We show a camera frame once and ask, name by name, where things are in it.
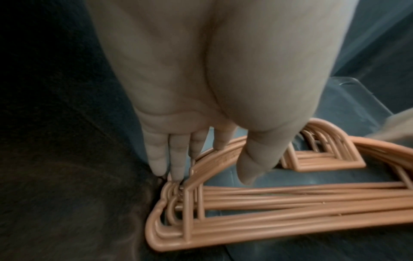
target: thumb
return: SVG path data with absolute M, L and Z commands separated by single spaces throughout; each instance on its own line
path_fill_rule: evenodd
M 245 185 L 250 185 L 257 177 L 274 168 L 288 144 L 307 121 L 302 122 L 295 126 L 286 124 L 266 132 L 249 131 L 247 142 L 237 161 L 239 180 Z

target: palm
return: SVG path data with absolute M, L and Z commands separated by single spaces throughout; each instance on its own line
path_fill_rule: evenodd
M 236 125 L 249 130 L 237 163 L 242 182 L 276 165 L 317 106 L 357 1 L 287 2 L 88 2 L 154 174 L 165 173 L 169 147 L 171 174 L 181 180 L 188 147 L 196 156 L 210 126 L 215 149 Z M 313 34 L 315 25 L 323 34 Z

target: transparent plastic sheet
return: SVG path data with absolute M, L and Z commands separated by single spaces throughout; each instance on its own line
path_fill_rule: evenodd
M 366 136 L 377 131 L 385 119 L 392 113 L 384 107 L 360 82 L 347 77 L 331 78 L 321 97 L 320 105 L 314 115 L 336 124 L 349 135 Z M 246 135 L 247 131 L 240 129 L 235 137 Z M 210 131 L 204 150 L 212 147 L 213 132 Z M 294 147 L 302 150 L 306 147 L 303 140 L 296 138 Z M 353 169 L 330 172 L 297 173 L 290 170 L 277 169 L 260 178 L 254 187 L 278 187 L 311 184 L 334 184 L 351 182 L 395 181 L 397 178 L 386 166 L 376 160 L 366 159 L 367 169 Z M 244 187 L 238 178 L 235 166 L 227 168 L 205 185 Z M 240 211 L 209 211 L 207 216 L 231 215 Z M 270 257 L 271 260 L 282 257 L 286 245 L 294 245 L 296 237 L 274 240 L 253 241 L 230 244 L 228 252 L 234 260 L 247 261 Z

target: stack of hangers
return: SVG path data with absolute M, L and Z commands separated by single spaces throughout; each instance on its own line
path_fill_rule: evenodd
M 401 181 L 289 187 L 211 187 L 204 182 L 236 163 L 245 137 L 224 150 L 207 150 L 191 161 L 189 178 L 168 181 L 149 215 L 145 235 L 157 251 L 261 240 L 308 233 L 413 222 L 413 149 L 348 136 L 311 119 L 301 131 L 311 150 L 290 144 L 280 160 L 299 172 L 363 168 L 360 153 L 387 163 Z M 206 210 L 256 210 L 206 217 Z M 162 214 L 166 222 L 161 222 Z

